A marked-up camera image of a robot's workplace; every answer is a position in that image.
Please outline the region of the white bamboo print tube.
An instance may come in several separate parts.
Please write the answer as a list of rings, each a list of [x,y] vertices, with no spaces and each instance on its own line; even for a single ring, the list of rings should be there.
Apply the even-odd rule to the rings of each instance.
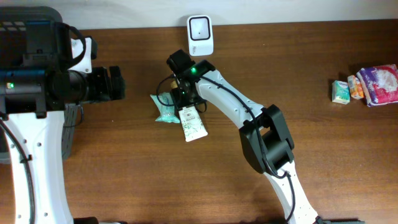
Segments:
[[[175,108],[180,117],[186,142],[194,141],[208,135],[194,105],[178,108],[177,103],[175,103]]]

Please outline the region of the orange tissue pack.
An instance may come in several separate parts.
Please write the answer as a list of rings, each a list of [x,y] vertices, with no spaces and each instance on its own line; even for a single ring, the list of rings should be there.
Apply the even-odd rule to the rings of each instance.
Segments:
[[[351,94],[351,97],[360,100],[364,98],[364,92],[363,88],[361,85],[361,82],[359,78],[357,78],[355,75],[351,75],[348,77],[348,85],[349,85],[349,91]]]

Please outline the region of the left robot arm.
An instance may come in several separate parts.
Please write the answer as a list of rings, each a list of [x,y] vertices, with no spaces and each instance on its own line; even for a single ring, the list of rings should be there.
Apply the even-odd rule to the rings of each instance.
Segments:
[[[1,70],[1,129],[11,157],[16,223],[97,223],[72,216],[65,193],[62,135],[67,106],[125,97],[117,66],[89,71],[76,66],[96,58],[96,44],[55,20],[25,23],[20,66]]]

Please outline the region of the green tissue pack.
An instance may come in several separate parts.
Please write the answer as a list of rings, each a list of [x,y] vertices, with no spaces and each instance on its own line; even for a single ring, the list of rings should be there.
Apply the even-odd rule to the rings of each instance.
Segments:
[[[344,105],[350,102],[349,86],[346,82],[335,80],[332,83],[331,101]]]

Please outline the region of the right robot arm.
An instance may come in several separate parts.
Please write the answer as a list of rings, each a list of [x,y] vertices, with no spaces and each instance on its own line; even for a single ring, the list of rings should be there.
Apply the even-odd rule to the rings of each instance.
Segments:
[[[323,223],[299,181],[294,141],[281,110],[265,107],[240,93],[207,60],[195,62],[182,49],[166,61],[177,83],[172,91],[179,110],[202,103],[215,105],[238,128],[248,164],[271,183],[286,223]]]

